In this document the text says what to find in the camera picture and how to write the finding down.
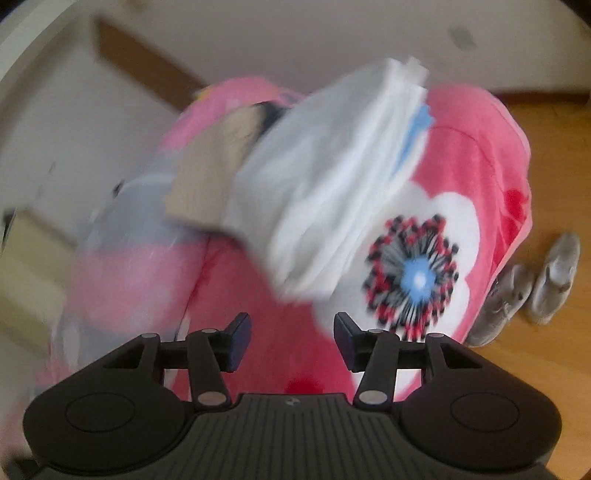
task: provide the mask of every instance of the beige cloth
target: beige cloth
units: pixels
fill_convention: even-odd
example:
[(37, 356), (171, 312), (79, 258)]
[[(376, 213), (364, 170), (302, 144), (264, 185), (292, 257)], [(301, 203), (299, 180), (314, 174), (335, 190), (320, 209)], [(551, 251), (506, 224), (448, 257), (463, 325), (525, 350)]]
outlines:
[(193, 139), (164, 198), (166, 215), (220, 230), (234, 176), (259, 137), (263, 120), (260, 106), (241, 107)]

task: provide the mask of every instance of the folded white towel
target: folded white towel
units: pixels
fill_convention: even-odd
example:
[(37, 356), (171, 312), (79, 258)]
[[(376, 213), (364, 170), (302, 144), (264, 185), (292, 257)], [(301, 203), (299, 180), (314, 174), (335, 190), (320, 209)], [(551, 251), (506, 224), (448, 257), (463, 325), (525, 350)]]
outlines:
[(281, 297), (329, 297), (372, 214), (412, 175), (420, 155), (396, 166), (426, 75), (415, 59), (386, 59), (345, 76), (289, 111), (234, 178), (224, 227)]

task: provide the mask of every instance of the wooden floor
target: wooden floor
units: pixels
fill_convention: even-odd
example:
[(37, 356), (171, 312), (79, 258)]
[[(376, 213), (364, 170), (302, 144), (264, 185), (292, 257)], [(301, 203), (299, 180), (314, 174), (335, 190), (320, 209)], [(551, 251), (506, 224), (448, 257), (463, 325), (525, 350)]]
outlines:
[(563, 432), (548, 464), (565, 480), (591, 468), (591, 109), (573, 105), (511, 108), (530, 139), (534, 228), (512, 262), (540, 270), (565, 230), (577, 232), (583, 253), (572, 294), (548, 326), (520, 312), (479, 353), (548, 395)]

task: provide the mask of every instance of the baseboard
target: baseboard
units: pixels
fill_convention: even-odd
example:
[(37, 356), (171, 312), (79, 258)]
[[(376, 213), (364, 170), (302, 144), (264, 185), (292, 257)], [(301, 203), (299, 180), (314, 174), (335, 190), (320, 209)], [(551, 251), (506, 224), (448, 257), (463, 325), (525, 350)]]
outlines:
[(525, 90), (492, 92), (505, 105), (519, 103), (573, 103), (587, 105), (591, 90)]

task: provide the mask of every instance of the white sneaker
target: white sneaker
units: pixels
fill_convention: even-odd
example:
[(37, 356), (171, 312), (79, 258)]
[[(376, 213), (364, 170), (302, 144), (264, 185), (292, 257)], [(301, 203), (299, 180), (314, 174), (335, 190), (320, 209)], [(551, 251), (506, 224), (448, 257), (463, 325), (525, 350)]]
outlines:
[(485, 346), (499, 336), (505, 325), (530, 296), (534, 274), (524, 265), (504, 269), (496, 278), (468, 333), (466, 344)]
[(573, 287), (580, 254), (581, 240), (576, 233), (563, 233), (552, 245), (531, 294), (528, 314), (532, 322), (547, 325), (564, 305)]

